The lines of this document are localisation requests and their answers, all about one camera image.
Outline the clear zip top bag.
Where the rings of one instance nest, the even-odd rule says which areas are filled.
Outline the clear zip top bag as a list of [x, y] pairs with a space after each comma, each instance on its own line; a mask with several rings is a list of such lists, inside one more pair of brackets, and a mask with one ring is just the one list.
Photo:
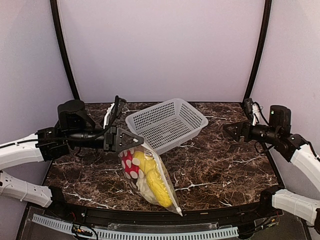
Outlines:
[[118, 154], [123, 174], [132, 189], [153, 205], [182, 216], [169, 173], [157, 152], [147, 143]]

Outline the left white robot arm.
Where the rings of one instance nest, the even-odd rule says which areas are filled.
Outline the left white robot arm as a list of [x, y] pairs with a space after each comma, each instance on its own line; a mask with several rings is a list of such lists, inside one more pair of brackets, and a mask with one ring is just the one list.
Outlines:
[[15, 178], [5, 169], [27, 164], [50, 162], [69, 155], [74, 148], [102, 149], [120, 153], [142, 145], [144, 138], [114, 125], [126, 101], [116, 97], [108, 108], [102, 128], [87, 114], [85, 103], [69, 100], [57, 107], [55, 126], [38, 130], [24, 138], [0, 146], [0, 193], [21, 202], [29, 202], [51, 210], [60, 218], [67, 218], [70, 206], [57, 187], [36, 185]]

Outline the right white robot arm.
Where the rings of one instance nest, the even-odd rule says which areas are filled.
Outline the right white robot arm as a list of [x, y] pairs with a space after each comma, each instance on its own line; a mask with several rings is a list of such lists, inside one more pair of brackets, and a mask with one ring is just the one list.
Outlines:
[[[300, 134], [291, 133], [291, 110], [282, 105], [272, 105], [269, 120], [260, 124], [263, 116], [260, 106], [255, 102], [249, 105], [250, 120], [226, 124], [223, 129], [235, 141], [256, 141], [269, 144], [289, 163], [302, 173], [318, 189], [320, 187], [320, 156], [312, 143]], [[255, 205], [255, 213], [266, 217], [274, 209], [280, 209], [310, 223], [318, 232], [320, 230], [320, 202], [287, 190], [285, 187], [272, 186], [260, 194]]]

